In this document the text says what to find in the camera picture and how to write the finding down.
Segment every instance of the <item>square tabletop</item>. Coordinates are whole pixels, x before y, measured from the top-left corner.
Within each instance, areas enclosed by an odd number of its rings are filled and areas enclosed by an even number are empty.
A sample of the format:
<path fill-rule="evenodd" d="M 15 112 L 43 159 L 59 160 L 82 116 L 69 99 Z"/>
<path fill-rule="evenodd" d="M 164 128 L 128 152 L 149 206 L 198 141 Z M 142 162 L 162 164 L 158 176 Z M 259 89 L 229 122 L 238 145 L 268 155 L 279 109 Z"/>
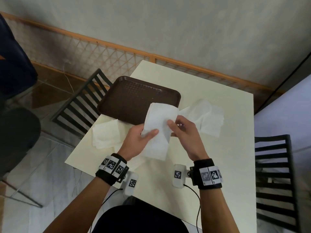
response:
<path fill-rule="evenodd" d="M 222 191 L 240 232 L 256 232 L 253 95 L 147 61 L 142 61 L 131 77 L 180 92 L 180 110 L 199 99 L 223 108 L 220 137 L 204 133 L 200 136 L 209 157 L 221 171 Z M 110 120 L 112 118 L 100 115 L 93 126 Z M 95 176 L 101 162 L 113 152 L 113 148 L 93 147 L 92 129 L 89 129 L 65 162 Z M 199 200 L 190 189 L 172 186 L 174 164 L 186 165 L 187 169 L 193 166 L 178 138 L 171 137 L 165 161 L 151 159 L 135 170 L 139 179 L 134 196 L 196 225 Z M 190 178 L 186 178 L 186 184 L 199 193 Z M 198 227 L 201 228 L 200 216 Z"/>

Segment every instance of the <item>person's right forearm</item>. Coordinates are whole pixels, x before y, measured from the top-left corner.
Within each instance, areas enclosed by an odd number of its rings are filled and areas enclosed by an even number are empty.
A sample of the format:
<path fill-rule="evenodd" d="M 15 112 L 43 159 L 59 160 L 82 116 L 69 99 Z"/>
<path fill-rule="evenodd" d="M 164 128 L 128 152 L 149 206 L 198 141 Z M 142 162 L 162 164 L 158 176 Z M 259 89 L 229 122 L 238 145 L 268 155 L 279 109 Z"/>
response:
<path fill-rule="evenodd" d="M 203 232 L 239 233 L 221 189 L 200 190 Z"/>

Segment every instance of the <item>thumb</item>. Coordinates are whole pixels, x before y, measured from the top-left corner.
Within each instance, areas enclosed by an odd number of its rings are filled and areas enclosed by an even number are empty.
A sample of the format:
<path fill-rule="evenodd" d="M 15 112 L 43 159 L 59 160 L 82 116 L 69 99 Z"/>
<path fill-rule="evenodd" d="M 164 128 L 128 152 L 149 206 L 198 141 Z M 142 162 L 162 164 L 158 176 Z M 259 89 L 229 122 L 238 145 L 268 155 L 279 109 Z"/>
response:
<path fill-rule="evenodd" d="M 157 134 L 159 133 L 158 129 L 153 129 L 152 131 L 150 131 L 144 138 L 143 140 L 148 142 L 150 141 L 152 138 L 154 138 Z"/>
<path fill-rule="evenodd" d="M 168 120 L 167 121 L 167 125 L 169 126 L 169 128 L 175 133 L 175 135 L 177 137 L 179 137 L 182 133 L 181 129 L 179 129 L 179 127 L 177 126 L 176 123 L 174 123 L 173 120 Z"/>

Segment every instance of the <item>black cable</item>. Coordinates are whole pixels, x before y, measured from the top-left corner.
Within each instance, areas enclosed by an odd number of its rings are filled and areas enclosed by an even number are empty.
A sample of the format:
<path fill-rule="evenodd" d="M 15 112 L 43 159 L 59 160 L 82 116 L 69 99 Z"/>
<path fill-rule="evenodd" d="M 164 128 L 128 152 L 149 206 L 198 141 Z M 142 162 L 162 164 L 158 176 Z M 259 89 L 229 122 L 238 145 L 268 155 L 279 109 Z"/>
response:
<path fill-rule="evenodd" d="M 108 198 L 101 204 L 101 206 L 103 206 L 104 203 L 105 203 L 115 192 L 117 192 L 118 190 L 123 190 L 123 189 L 120 188 L 120 189 L 117 189 L 117 190 L 115 190 L 114 192 L 112 192 L 111 195 L 109 195 Z"/>
<path fill-rule="evenodd" d="M 278 91 L 278 89 L 280 89 L 281 86 L 284 85 L 284 83 L 290 79 L 291 76 L 293 76 L 294 73 L 296 73 L 296 71 L 303 65 L 303 63 L 311 56 L 311 52 L 307 55 L 306 58 L 303 59 L 303 61 L 296 67 L 296 69 L 294 69 L 294 71 L 271 93 L 271 95 L 268 97 L 268 99 L 265 100 L 265 102 L 263 102 L 263 104 L 259 107 L 259 109 L 256 111 L 256 113 L 258 113 L 260 111 L 260 109 L 271 99 L 271 97 Z"/>
<path fill-rule="evenodd" d="M 192 190 L 196 195 L 197 197 L 199 198 L 199 201 L 200 201 L 200 197 L 198 196 L 198 194 L 189 186 L 185 185 L 184 186 L 188 187 L 190 190 Z M 200 213 L 200 209 L 201 209 L 201 206 L 199 207 L 199 211 L 197 212 L 197 216 L 196 216 L 196 230 L 197 230 L 197 233 L 199 233 L 199 229 L 197 227 L 197 219 L 199 218 L 199 213 Z"/>

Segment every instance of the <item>tray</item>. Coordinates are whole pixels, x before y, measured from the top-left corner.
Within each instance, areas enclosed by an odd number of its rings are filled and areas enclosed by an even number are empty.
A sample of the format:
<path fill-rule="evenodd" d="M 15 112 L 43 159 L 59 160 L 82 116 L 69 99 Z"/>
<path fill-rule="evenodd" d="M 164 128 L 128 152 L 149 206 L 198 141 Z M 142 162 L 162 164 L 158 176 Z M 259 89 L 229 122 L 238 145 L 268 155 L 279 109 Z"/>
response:
<path fill-rule="evenodd" d="M 151 103 L 178 107 L 178 91 L 127 76 L 118 77 L 97 105 L 99 113 L 138 125 L 145 122 Z"/>

